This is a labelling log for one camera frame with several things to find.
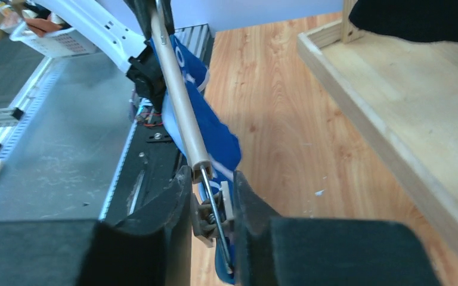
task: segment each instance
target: metal table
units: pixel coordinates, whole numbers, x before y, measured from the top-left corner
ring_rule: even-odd
[[[209,54],[207,25],[177,32]],[[133,87],[102,53],[43,60],[12,103],[26,118],[0,128],[0,221],[104,217],[136,130]]]

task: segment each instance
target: gray floor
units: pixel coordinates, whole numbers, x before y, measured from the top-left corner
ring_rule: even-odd
[[[9,106],[43,57],[22,42],[0,41],[0,108]]]

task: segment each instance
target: black cloth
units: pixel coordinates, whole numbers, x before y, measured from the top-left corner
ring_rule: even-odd
[[[361,30],[412,42],[458,42],[458,0],[358,0],[349,20]]]

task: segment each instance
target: wooden post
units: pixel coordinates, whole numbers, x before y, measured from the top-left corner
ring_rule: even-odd
[[[349,43],[364,36],[364,31],[356,28],[348,20],[348,16],[352,11],[357,0],[344,0],[343,2],[343,20],[341,22],[341,41]]]

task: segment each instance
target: white basket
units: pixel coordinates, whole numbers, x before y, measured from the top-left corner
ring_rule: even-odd
[[[24,35],[23,32],[26,30],[28,30],[27,23],[23,22],[13,31],[10,39],[14,42],[23,42],[46,57],[93,54],[97,50],[97,47],[75,28],[47,33],[44,38],[34,33]]]

